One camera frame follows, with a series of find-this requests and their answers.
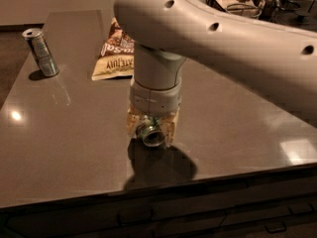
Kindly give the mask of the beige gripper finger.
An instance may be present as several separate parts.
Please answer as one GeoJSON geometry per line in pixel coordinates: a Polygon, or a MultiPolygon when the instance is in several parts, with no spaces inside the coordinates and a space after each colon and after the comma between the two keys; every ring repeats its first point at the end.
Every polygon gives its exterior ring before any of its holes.
{"type": "Polygon", "coordinates": [[[161,129],[164,134],[164,143],[167,147],[170,147],[173,143],[177,128],[178,117],[179,109],[171,112],[161,119],[161,129]]]}
{"type": "Polygon", "coordinates": [[[130,138],[134,138],[137,128],[141,124],[143,113],[136,109],[132,104],[129,105],[127,112],[127,134],[130,138]]]}

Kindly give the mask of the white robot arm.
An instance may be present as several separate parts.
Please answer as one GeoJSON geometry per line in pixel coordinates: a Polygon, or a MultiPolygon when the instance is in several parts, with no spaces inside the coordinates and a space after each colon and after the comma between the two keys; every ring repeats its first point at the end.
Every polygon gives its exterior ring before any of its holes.
{"type": "Polygon", "coordinates": [[[220,12],[199,0],[114,0],[114,14],[135,42],[127,129],[150,120],[170,144],[168,125],[180,104],[180,66],[196,60],[279,104],[317,121],[317,34],[220,12]]]}

